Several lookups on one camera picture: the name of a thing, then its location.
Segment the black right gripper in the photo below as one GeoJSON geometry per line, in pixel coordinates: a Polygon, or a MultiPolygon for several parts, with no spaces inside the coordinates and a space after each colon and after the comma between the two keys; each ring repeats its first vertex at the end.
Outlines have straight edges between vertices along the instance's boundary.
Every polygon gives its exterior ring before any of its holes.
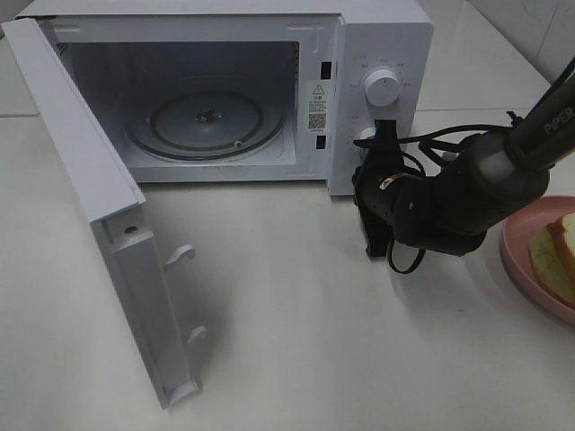
{"type": "Polygon", "coordinates": [[[385,182],[404,170],[397,126],[394,120],[375,121],[375,133],[353,141],[354,146],[367,153],[352,177],[354,202],[358,207],[367,241],[369,258],[383,258],[393,236],[394,193],[385,182]]]}

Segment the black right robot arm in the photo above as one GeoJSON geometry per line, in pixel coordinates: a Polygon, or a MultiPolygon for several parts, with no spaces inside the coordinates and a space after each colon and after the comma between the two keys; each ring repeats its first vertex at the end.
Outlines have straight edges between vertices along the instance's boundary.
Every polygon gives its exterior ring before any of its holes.
{"type": "Polygon", "coordinates": [[[352,184],[368,257],[390,259],[397,243],[416,249],[416,264],[426,251],[463,256],[540,198],[552,167],[574,151],[574,65],[525,117],[509,116],[509,127],[461,125],[412,137],[440,167],[435,176],[402,150],[393,120],[376,120],[373,136],[355,140],[367,152],[352,184]]]}

